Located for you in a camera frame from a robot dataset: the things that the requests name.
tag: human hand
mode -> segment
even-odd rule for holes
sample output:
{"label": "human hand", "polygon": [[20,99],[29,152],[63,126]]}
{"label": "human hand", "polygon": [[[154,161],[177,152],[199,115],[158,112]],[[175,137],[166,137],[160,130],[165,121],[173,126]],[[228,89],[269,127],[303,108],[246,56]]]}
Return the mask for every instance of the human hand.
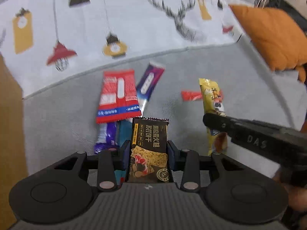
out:
{"label": "human hand", "polygon": [[[288,205],[293,210],[298,212],[307,211],[307,189],[295,187],[280,180],[281,172],[278,170],[273,177],[273,180],[280,183],[288,192]],[[299,221],[299,230],[307,230],[307,215],[303,216]]]}

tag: white logo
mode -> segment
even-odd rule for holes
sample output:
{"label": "white logo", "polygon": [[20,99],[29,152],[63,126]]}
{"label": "white logo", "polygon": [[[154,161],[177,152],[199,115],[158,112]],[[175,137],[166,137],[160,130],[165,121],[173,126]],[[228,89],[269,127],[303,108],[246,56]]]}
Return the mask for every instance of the white logo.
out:
{"label": "white logo", "polygon": [[150,190],[150,189],[152,189],[153,187],[152,187],[152,185],[150,185],[150,184],[146,184],[144,188],[147,189],[147,190]]}
{"label": "white logo", "polygon": [[148,91],[148,88],[151,82],[153,81],[153,79],[154,79],[154,73],[151,72],[148,74],[144,84],[141,87],[141,94],[145,94]]}
{"label": "white logo", "polygon": [[28,22],[27,18],[22,16],[19,18],[17,25],[19,28],[24,28],[27,25],[27,22]]}
{"label": "white logo", "polygon": [[264,149],[267,146],[267,141],[264,140],[261,143],[259,142],[259,138],[253,139],[253,136],[248,136],[248,143],[253,143],[253,145],[259,146],[260,148]]}

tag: gray ribbed surface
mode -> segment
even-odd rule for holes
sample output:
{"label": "gray ribbed surface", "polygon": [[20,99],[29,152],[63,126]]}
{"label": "gray ribbed surface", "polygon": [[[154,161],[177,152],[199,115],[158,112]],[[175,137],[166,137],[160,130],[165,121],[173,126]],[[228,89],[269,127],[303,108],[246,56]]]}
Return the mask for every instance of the gray ribbed surface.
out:
{"label": "gray ribbed surface", "polygon": [[286,230],[278,222],[259,226],[238,225],[214,215],[198,194],[185,193],[174,183],[127,184],[113,193],[102,193],[82,216],[58,225],[32,225],[23,221],[12,230]]}
{"label": "gray ribbed surface", "polygon": [[[201,187],[207,187],[210,184],[210,177],[208,170],[200,170],[199,175],[201,177]],[[183,171],[172,171],[173,180],[180,188]]]}

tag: black circular pad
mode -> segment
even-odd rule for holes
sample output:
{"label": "black circular pad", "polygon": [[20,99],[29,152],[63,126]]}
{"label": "black circular pad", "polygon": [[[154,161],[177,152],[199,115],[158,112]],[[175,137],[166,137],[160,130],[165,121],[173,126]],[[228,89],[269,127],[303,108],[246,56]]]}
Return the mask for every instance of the black circular pad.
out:
{"label": "black circular pad", "polygon": [[66,195],[67,189],[64,185],[57,182],[45,182],[36,185],[31,196],[38,202],[56,202]]}
{"label": "black circular pad", "polygon": [[14,213],[32,223],[59,223],[84,212],[93,199],[86,181],[67,170],[48,170],[18,182],[10,191]]}
{"label": "black circular pad", "polygon": [[244,170],[227,172],[212,182],[205,200],[220,217],[242,224],[276,220],[288,206],[288,194],[282,186]]}

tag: black snack wrapper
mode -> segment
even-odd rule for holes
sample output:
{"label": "black snack wrapper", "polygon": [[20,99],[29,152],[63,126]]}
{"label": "black snack wrapper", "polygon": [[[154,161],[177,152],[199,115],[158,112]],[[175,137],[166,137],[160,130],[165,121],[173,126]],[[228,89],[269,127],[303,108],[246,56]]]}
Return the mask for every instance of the black snack wrapper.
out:
{"label": "black snack wrapper", "polygon": [[128,182],[168,182],[167,119],[134,118]]}

